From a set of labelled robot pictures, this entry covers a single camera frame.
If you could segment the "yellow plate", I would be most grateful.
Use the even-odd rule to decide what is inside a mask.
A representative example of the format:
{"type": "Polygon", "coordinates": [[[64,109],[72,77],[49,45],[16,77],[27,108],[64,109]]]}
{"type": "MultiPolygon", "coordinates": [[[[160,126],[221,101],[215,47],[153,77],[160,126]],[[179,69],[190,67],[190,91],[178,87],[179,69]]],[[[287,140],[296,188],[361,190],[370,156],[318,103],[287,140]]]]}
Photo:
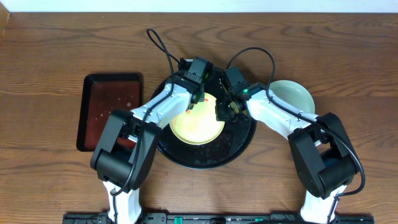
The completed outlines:
{"type": "Polygon", "coordinates": [[[216,98],[205,93],[203,102],[175,117],[170,128],[176,137],[191,145],[207,144],[216,139],[224,128],[224,121],[218,121],[215,113],[216,98]]]}

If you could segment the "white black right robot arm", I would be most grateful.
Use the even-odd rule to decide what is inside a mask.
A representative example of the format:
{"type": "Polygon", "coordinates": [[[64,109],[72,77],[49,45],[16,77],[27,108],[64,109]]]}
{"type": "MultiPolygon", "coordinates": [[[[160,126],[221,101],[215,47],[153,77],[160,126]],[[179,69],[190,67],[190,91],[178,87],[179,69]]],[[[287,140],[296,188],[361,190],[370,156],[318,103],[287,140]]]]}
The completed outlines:
{"type": "Polygon", "coordinates": [[[226,98],[216,105],[217,118],[231,119],[247,111],[289,142],[297,175],[306,188],[302,220],[331,223],[340,197],[363,167],[339,117],[307,113],[279,98],[267,86],[224,84],[226,98]]]}

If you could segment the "light green plate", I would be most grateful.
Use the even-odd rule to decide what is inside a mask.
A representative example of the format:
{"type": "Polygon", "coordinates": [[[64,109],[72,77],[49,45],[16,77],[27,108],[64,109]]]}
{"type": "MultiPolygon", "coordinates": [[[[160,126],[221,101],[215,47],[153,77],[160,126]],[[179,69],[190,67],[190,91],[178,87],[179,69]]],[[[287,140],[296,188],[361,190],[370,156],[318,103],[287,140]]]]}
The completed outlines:
{"type": "Polygon", "coordinates": [[[270,85],[270,90],[280,99],[306,113],[315,112],[315,103],[311,94],[299,83],[290,80],[274,81],[270,85]]]}

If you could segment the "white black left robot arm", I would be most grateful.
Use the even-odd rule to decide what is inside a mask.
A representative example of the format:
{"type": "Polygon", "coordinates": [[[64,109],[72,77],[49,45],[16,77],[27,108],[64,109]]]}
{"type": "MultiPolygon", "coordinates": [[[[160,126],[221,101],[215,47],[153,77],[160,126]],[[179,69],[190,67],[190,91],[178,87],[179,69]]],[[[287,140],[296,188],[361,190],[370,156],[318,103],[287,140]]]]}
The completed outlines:
{"type": "Polygon", "coordinates": [[[139,188],[152,166],[162,130],[201,100],[204,79],[174,75],[145,105],[116,110],[108,118],[90,161],[108,192],[108,223],[136,223],[141,215],[139,188]]]}

